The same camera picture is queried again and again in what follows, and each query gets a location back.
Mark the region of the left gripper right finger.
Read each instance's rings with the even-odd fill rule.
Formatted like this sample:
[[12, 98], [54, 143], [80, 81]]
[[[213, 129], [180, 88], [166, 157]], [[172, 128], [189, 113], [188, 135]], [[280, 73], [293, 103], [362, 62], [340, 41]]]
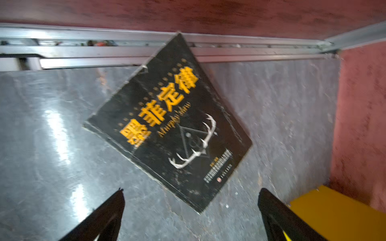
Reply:
[[269, 241], [326, 240], [266, 188], [260, 190], [258, 207]]

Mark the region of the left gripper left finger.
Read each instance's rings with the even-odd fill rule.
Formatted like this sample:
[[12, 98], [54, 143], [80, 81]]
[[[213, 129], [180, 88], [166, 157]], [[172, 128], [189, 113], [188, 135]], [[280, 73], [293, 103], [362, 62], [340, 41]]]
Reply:
[[61, 240], [116, 241], [124, 208], [123, 189], [119, 189]]

